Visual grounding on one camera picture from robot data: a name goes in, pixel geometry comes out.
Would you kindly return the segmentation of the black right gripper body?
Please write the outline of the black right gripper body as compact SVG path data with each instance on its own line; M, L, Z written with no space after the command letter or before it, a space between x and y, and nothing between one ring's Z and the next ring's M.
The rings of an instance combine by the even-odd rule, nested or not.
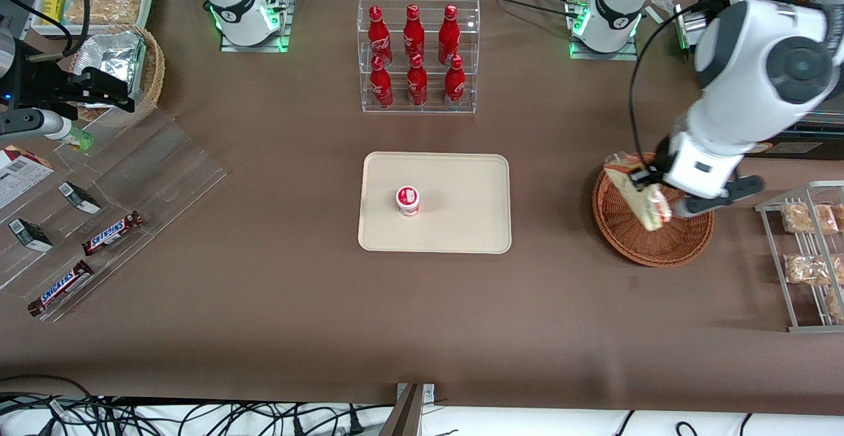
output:
M1 73L1 102L6 108L36 108L84 99L82 87L73 81L75 76L54 61L2 61Z

